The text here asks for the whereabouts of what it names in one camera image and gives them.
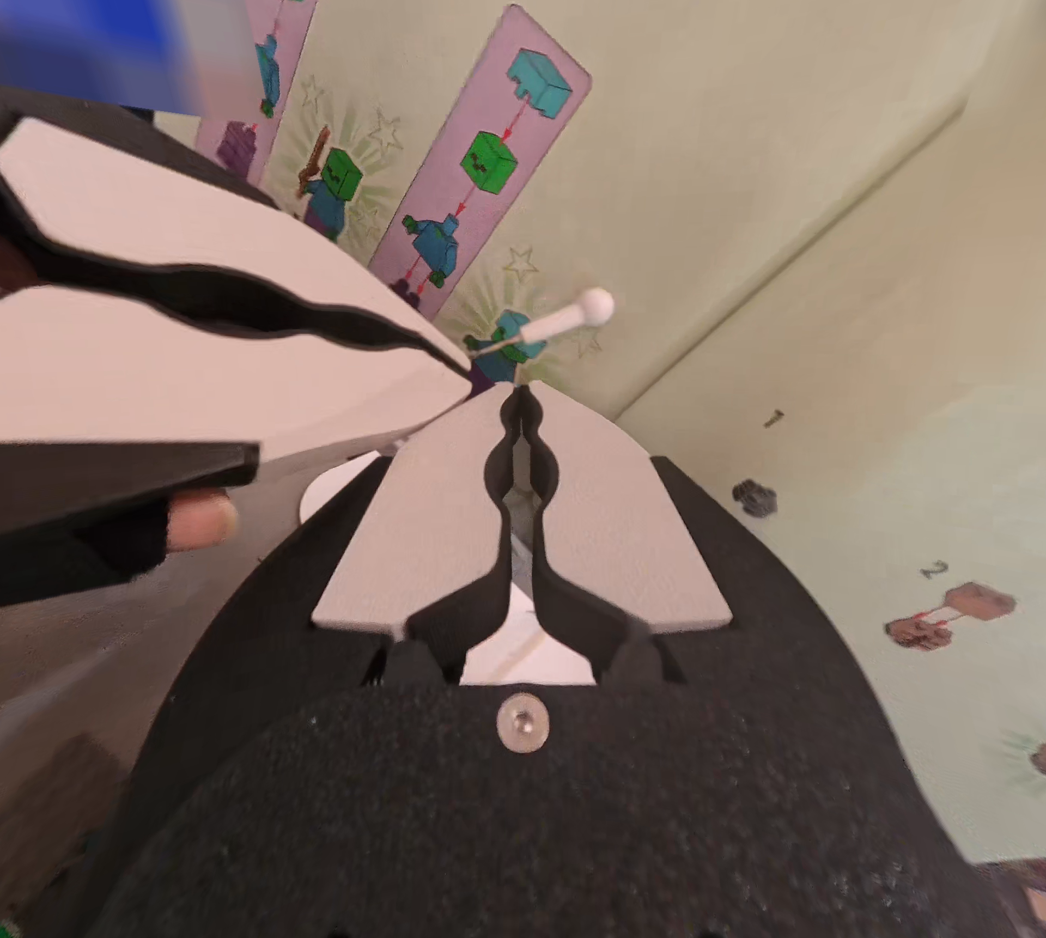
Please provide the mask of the white and wooden book stand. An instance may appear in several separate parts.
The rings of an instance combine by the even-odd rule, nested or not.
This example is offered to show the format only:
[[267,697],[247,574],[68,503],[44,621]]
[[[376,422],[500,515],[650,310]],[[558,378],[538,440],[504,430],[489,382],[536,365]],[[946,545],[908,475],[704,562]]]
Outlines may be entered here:
[[[486,393],[496,386],[511,385],[516,388],[516,362],[508,358],[509,349],[522,352],[528,360],[540,352],[550,339],[561,334],[602,327],[613,316],[613,310],[614,301],[608,291],[590,289],[584,291],[568,306],[537,321],[530,321],[523,315],[505,315],[490,341],[471,340],[469,343],[470,378],[474,386],[467,401]],[[400,444],[392,448],[389,454],[391,459],[397,455],[400,448]],[[511,491],[505,496],[505,505],[507,501],[520,497],[515,483]],[[513,514],[508,507],[507,509],[511,518]],[[541,672],[540,664],[532,662],[532,658],[535,653],[541,651],[544,635],[539,628],[532,602],[521,586],[516,584],[516,578],[523,570],[526,554],[521,540],[515,536],[513,529],[511,550],[513,584],[508,616],[501,630],[467,656],[463,678],[467,684],[506,684],[510,679],[523,678],[527,671]]]

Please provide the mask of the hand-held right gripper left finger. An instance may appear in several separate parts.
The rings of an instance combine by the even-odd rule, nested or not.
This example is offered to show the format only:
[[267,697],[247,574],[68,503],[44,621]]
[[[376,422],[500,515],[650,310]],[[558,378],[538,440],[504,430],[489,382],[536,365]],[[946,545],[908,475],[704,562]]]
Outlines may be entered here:
[[317,630],[418,643],[448,684],[511,601],[519,395],[500,385],[397,450],[314,607]]

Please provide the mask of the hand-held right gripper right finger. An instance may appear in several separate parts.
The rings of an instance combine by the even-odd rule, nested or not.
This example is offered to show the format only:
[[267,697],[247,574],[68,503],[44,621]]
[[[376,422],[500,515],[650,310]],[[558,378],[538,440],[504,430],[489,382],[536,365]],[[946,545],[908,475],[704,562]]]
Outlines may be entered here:
[[726,630],[733,614],[653,457],[541,382],[521,390],[521,433],[541,628],[597,684],[666,680],[665,637]]

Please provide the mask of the person's left hand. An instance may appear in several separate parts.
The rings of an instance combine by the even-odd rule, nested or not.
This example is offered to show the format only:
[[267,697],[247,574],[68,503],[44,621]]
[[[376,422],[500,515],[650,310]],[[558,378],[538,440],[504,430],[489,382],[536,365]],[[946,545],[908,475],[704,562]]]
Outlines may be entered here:
[[214,548],[238,530],[238,510],[227,491],[181,491],[167,506],[166,551],[190,552]]

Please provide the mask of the brick instruction booklet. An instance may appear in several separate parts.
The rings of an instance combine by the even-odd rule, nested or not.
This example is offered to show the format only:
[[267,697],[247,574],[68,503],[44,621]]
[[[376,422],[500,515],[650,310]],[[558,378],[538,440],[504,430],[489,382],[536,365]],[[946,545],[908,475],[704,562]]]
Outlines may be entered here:
[[1044,0],[318,0],[273,198],[329,125],[373,256],[511,4],[592,88],[440,326],[611,291],[535,372],[775,491],[960,850],[1044,856]]

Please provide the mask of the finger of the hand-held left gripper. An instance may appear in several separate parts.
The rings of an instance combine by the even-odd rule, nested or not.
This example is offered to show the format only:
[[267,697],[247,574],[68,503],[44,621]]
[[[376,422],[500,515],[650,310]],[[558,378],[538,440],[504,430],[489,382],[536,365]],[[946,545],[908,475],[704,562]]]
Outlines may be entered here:
[[414,348],[233,338],[88,291],[1,303],[3,443],[249,443],[264,463],[358,452],[434,421],[470,385]]
[[53,283],[231,338],[413,349],[467,374],[420,315],[277,209],[40,119],[12,128],[1,160],[5,227]]

